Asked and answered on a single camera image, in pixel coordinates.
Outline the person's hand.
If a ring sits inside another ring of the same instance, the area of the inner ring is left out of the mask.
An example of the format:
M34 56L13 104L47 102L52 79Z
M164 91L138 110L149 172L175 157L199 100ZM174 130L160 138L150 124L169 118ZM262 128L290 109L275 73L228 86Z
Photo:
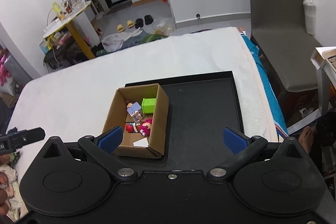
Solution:
M9 161L10 161L9 154L1 155L1 165L7 164ZM1 182L1 185L6 185L8 183L8 178L3 172L1 172L0 174L0 182ZM8 205L5 203L6 200L7 200L7 193L5 189L1 189L1 193L0 193L1 215L6 215L9 210Z

